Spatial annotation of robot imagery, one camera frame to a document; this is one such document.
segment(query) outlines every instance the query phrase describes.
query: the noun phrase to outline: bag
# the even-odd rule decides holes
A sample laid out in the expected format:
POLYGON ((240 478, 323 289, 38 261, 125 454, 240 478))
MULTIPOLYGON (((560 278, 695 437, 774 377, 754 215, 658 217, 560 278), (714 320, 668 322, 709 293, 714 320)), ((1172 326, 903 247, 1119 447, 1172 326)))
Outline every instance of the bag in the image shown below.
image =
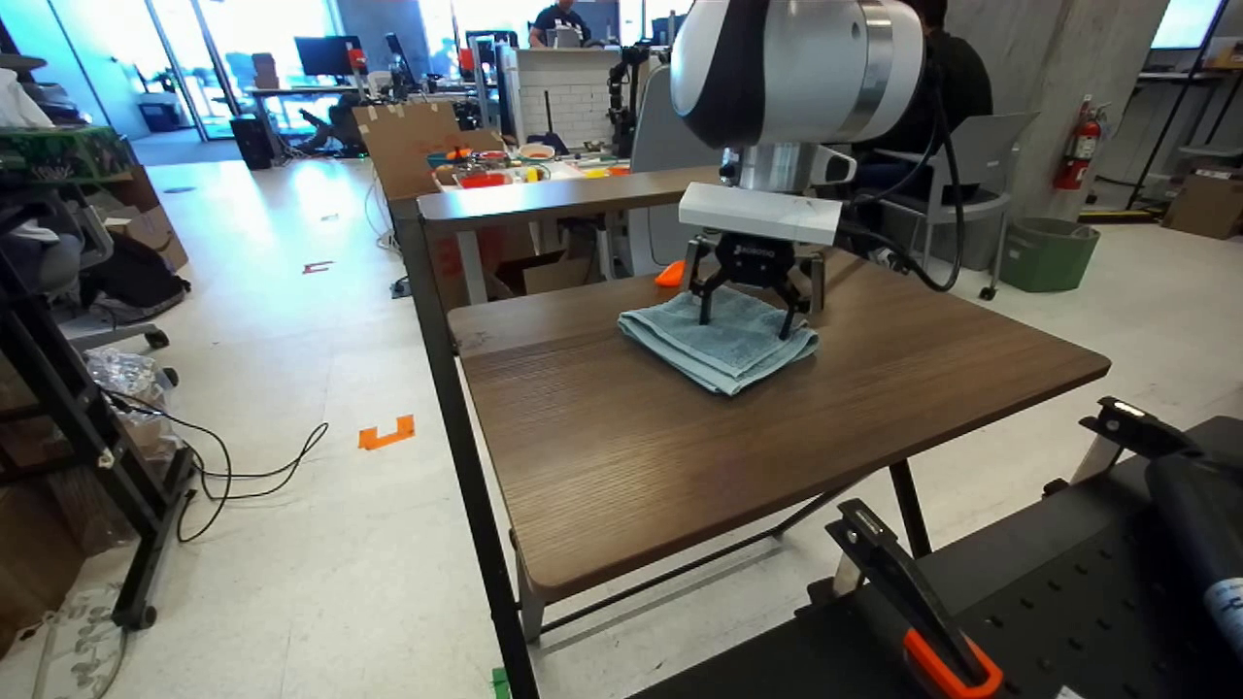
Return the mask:
POLYGON ((107 296, 131 311, 165 311, 187 298, 191 283, 157 261, 148 245, 115 238, 103 263, 82 271, 82 308, 107 296))

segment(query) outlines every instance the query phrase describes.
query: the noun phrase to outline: concrete floor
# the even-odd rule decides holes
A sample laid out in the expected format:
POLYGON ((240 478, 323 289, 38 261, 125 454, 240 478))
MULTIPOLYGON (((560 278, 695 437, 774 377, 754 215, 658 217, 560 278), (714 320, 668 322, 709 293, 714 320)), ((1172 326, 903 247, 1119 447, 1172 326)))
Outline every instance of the concrete floor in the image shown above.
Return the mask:
MULTIPOLYGON (((238 504, 170 546, 157 626, 131 636, 115 699, 486 699, 495 646, 473 571, 437 403, 411 304, 381 239, 384 211, 366 163, 155 167, 191 247, 192 296, 157 326, 182 371, 170 408, 220 430, 238 470, 286 463, 327 418, 327 441, 271 501, 238 504), (387 452, 362 427, 414 417, 387 452)), ((950 544, 1069 472, 1074 427, 1099 397, 1125 397, 1188 427, 1243 417, 1243 239, 1153 225, 1103 229, 1070 296, 1003 289, 1003 313, 1113 360, 1110 377, 912 457, 932 544, 950 544)), ((898 523, 890 480, 853 488, 898 523)), ((787 544, 750 546, 678 584, 586 617, 530 658, 542 695, 613 699, 705 660, 802 604, 835 566, 822 507, 787 544)))

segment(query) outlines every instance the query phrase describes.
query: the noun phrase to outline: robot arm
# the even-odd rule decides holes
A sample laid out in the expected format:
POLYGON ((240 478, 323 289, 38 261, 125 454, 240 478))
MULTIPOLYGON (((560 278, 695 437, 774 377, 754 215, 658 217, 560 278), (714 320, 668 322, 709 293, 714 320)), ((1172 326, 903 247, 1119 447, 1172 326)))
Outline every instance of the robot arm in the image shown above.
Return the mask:
POLYGON ((898 0, 699 0, 671 105, 709 149, 853 142, 903 114, 924 31, 898 0))

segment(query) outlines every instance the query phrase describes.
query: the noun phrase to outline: wooden table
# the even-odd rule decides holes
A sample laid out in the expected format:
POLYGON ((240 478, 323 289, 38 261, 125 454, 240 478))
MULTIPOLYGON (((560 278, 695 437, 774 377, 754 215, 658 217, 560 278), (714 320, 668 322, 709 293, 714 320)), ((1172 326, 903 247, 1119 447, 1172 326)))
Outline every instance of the wooden table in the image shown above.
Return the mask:
POLYGON ((621 180, 560 180, 560 182, 516 182, 488 192, 441 192, 419 199, 419 220, 425 229, 454 229, 467 298, 486 304, 486 271, 477 258, 473 229, 495 220, 530 220, 530 217, 586 217, 678 203, 692 182, 714 182, 714 167, 678 167, 678 171, 634 171, 621 180))
POLYGON ((783 532, 882 465, 912 498, 907 454, 1106 371, 1099 355, 835 251, 820 355, 721 399, 618 334, 618 311, 643 304, 651 283, 621 278, 449 311, 528 639, 552 629, 547 603, 814 498, 783 532))

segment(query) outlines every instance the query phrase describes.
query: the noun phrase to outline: folded cloth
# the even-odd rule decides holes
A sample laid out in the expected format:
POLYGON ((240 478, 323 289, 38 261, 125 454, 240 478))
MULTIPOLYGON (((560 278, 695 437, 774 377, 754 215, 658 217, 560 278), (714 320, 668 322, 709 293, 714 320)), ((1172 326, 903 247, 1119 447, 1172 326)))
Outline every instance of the folded cloth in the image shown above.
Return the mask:
POLYGON ((621 311, 618 326, 705 391, 736 397, 783 365, 814 355, 814 330, 793 322, 780 340, 783 311, 718 289, 709 322, 699 322, 699 296, 678 293, 658 308, 621 311))

